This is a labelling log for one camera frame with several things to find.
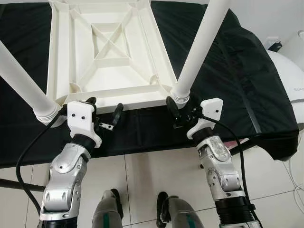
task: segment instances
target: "black tablecloth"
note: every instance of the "black tablecloth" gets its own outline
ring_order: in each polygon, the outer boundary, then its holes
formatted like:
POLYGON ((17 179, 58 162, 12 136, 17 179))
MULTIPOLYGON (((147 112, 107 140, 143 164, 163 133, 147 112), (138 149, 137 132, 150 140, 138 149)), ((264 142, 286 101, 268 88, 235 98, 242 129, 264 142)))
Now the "black tablecloth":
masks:
MULTIPOLYGON (((152 2, 152 10, 178 77, 206 5, 152 2)), ((0 7, 0 40, 46 91, 51 8, 47 3, 0 7)), ((296 152, 298 128, 276 68, 254 34, 229 11, 191 89, 199 100, 224 100, 221 121, 240 138, 250 138, 274 159, 296 152)), ((100 116, 110 122, 111 114, 100 116)), ((31 108, 0 78, 0 167, 14 166, 26 145, 43 129, 31 108)), ((92 157, 193 146, 186 129, 174 130, 165 106, 125 111, 116 131, 100 133, 103 144, 92 157)), ((215 130, 224 141, 225 129, 215 130)), ((70 140, 65 124, 49 130, 25 158, 50 162, 70 140)))

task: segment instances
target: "power outlet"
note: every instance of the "power outlet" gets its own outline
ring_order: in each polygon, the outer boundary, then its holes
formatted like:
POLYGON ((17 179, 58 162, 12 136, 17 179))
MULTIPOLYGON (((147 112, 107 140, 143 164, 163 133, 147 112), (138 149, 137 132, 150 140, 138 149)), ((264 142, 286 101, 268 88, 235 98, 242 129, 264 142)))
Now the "power outlet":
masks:
POLYGON ((267 50, 270 48, 274 43, 280 40, 280 37, 267 37, 267 39, 264 42, 264 47, 267 50))

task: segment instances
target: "robotic hand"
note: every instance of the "robotic hand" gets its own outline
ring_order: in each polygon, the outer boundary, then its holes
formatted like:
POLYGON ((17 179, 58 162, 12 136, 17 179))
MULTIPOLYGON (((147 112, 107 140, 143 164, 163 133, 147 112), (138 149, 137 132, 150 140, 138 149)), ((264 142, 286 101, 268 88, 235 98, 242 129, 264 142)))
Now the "robotic hand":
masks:
POLYGON ((39 228, 76 228, 81 198, 81 181, 86 174, 90 152, 100 147, 96 134, 99 127, 112 131, 118 123, 123 105, 118 104, 112 125, 101 123, 96 117, 96 99, 67 104, 67 125, 71 142, 50 165, 50 180, 43 194, 39 228))
POLYGON ((175 121, 174 127, 188 127, 187 137, 193 139, 199 159, 205 169, 207 182, 220 219, 220 228, 260 228, 253 216, 255 209, 249 203, 240 185, 240 175, 232 164, 230 151, 220 137, 214 135, 214 122, 220 119, 223 101, 213 98, 202 101, 200 107, 178 110, 171 97, 167 107, 175 121))

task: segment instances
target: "white cylindrical leg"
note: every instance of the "white cylindrical leg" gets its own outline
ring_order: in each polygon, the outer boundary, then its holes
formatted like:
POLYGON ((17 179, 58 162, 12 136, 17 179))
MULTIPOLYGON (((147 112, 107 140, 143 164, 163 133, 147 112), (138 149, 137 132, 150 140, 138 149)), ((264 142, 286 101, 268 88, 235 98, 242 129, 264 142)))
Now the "white cylindrical leg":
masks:
POLYGON ((210 0, 171 97, 178 108, 189 100, 192 84, 229 9, 231 0, 210 0))
POLYGON ((0 76, 33 108, 39 121, 47 124, 56 116, 59 105, 43 93, 1 41, 0 76))

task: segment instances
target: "black cable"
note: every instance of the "black cable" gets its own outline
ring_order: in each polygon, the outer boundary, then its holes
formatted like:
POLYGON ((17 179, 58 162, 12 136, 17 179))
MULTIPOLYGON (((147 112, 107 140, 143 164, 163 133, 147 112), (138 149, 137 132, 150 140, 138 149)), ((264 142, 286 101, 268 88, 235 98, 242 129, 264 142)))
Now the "black cable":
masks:
MULTIPOLYGON (((238 148, 239 148, 239 154, 240 154, 240 158, 241 158, 241 172, 242 172, 242 180, 243 180, 242 182, 243 182, 244 193, 245 193, 245 197, 246 197, 249 205, 251 205, 248 190, 247 190, 246 177, 245 177, 245 164, 244 164, 243 148, 242 148, 242 144, 239 141, 238 137, 234 134, 234 132, 227 125, 221 123, 220 121, 217 121, 217 120, 211 119, 209 117, 206 117, 203 114, 200 114, 198 117, 201 118, 201 119, 208 120, 210 122, 213 122, 215 124, 218 124, 218 125, 226 128, 233 135, 233 137, 235 138, 235 140, 237 142, 237 145, 238 145, 238 148)), ((256 215, 256 213, 254 212, 253 209, 251 209, 251 213, 252 213, 253 217, 255 218, 255 220, 257 220, 259 222, 261 228, 263 228, 261 221, 258 219, 258 217, 257 217, 257 215, 256 215)))
POLYGON ((42 132, 40 132, 39 135, 36 136, 36 138, 27 146, 27 148, 22 152, 22 154, 20 155, 17 164, 16 164, 16 176, 17 179, 21 185, 21 187, 23 188, 23 190, 26 192, 26 194, 28 195, 28 197, 30 198, 30 200, 33 202, 34 206, 36 207, 36 210, 38 212, 38 215, 40 214, 40 205, 38 204, 36 198, 34 197, 34 195, 30 192, 30 190, 27 188, 27 186, 25 185, 22 177, 21 177, 21 173, 20 173, 20 166, 22 164, 23 158, 25 157, 25 155, 29 152, 30 148, 35 144, 35 142, 53 125, 53 123, 58 119, 58 117, 61 115, 61 112, 59 111, 58 114, 54 117, 54 119, 46 126, 45 129, 43 129, 42 132))

